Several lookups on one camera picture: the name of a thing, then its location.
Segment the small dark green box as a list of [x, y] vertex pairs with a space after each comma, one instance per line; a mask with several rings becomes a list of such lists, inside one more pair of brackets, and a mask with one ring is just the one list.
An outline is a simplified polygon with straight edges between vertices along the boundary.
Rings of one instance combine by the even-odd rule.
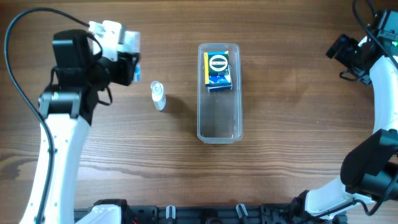
[[229, 72], [229, 52], [208, 52], [208, 69], [210, 76], [226, 75]]

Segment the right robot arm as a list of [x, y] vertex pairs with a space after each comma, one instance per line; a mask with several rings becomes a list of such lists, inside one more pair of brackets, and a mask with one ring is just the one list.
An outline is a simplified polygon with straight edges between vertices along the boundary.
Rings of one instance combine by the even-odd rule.
[[323, 187], [306, 190], [288, 206], [289, 223], [339, 223], [338, 216], [358, 205], [373, 216], [388, 200], [397, 200], [397, 11], [373, 11], [366, 25], [353, 14], [366, 36], [340, 35], [326, 52], [353, 75], [372, 85], [373, 134], [345, 157], [340, 174]]

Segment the blue yellow VapoDrops box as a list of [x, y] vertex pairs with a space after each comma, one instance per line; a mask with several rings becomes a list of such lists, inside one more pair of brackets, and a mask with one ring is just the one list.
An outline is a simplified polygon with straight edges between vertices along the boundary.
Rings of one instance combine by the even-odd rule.
[[204, 59], [204, 73], [205, 73], [205, 86], [225, 86], [231, 84], [231, 75], [230, 75], [230, 65], [229, 65], [229, 72], [226, 75], [216, 75], [210, 76], [209, 69], [208, 69], [208, 52], [203, 54]]

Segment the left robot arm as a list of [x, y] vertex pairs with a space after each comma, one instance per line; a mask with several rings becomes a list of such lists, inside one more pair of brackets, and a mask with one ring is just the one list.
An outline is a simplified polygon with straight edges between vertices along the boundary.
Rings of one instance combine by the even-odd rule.
[[56, 64], [39, 97], [40, 151], [22, 223], [74, 223], [80, 157], [99, 92], [137, 77], [139, 32], [80, 29], [53, 37]]

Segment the white spray bottle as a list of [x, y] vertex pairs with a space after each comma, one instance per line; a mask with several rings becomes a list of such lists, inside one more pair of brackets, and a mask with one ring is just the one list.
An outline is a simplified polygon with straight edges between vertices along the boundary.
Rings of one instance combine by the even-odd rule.
[[153, 81], [150, 84], [152, 92], [152, 101], [158, 111], [162, 111], [166, 105], [166, 95], [163, 84], [158, 81]]

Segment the white green medicine box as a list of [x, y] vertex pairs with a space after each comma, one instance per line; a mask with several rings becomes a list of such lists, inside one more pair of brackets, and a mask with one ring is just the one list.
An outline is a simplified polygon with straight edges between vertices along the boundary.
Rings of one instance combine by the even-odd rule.
[[[141, 50], [141, 33], [140, 32], [135, 32], [134, 33], [134, 43], [135, 43], [135, 53], [140, 54]], [[134, 72], [134, 79], [133, 82], [139, 82], [141, 80], [141, 65], [140, 65], [140, 60], [138, 59], [136, 62], [136, 68]]]

